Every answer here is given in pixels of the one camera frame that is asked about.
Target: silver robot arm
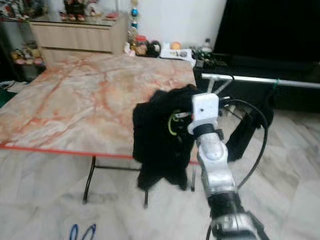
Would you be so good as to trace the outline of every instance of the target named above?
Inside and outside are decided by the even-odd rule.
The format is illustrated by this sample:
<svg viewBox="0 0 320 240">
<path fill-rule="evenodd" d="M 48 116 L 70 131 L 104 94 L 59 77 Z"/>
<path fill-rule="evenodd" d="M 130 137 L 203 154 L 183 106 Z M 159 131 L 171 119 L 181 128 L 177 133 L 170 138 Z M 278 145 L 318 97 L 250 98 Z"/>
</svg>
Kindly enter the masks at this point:
<svg viewBox="0 0 320 240">
<path fill-rule="evenodd" d="M 228 149 L 217 130 L 219 98 L 214 93 L 194 95 L 193 121 L 188 126 L 196 138 L 202 184 L 211 208 L 212 234 L 218 240 L 256 240 L 252 216 L 244 211 L 238 188 L 228 166 Z"/>
</svg>

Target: tiled floor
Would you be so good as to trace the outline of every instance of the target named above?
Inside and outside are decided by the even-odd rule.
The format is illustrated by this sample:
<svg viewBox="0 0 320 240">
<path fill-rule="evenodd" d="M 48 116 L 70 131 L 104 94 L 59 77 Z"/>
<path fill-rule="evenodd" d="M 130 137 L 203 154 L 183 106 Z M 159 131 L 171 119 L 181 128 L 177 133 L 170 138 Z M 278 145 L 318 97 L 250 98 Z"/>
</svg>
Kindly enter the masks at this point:
<svg viewBox="0 0 320 240">
<path fill-rule="evenodd" d="M 236 124 L 234 117 L 220 119 L 227 138 Z M 237 181 L 252 166 L 262 136 L 257 130 L 242 160 L 231 165 Z M 163 180 L 144 209 L 138 173 L 105 169 L 95 170 L 83 205 L 89 163 L 89 157 L 1 150 L 0 239 L 67 240 L 75 223 L 80 235 L 95 223 L 95 240 L 205 239 L 210 218 L 199 169 L 195 192 Z M 320 239 L 320 115 L 276 112 L 261 164 L 240 196 L 270 239 Z"/>
</svg>

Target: metal pole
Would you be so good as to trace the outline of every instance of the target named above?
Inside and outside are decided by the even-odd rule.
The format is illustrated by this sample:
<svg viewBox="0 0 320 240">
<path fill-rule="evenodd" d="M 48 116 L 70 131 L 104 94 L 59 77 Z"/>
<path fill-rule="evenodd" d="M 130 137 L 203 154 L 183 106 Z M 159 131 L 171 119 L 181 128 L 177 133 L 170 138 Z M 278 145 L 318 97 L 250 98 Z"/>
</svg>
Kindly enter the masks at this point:
<svg viewBox="0 0 320 240">
<path fill-rule="evenodd" d="M 202 78 L 203 79 L 219 78 L 221 80 L 232 80 L 232 77 L 229 75 L 209 74 L 209 73 L 202 73 Z M 261 84 L 277 83 L 279 86 L 320 89 L 320 83 L 315 83 L 315 82 L 291 81 L 291 80 L 272 79 L 272 78 L 249 77 L 249 76 L 234 76 L 234 80 L 238 82 L 251 82 L 251 83 L 261 83 Z"/>
</svg>

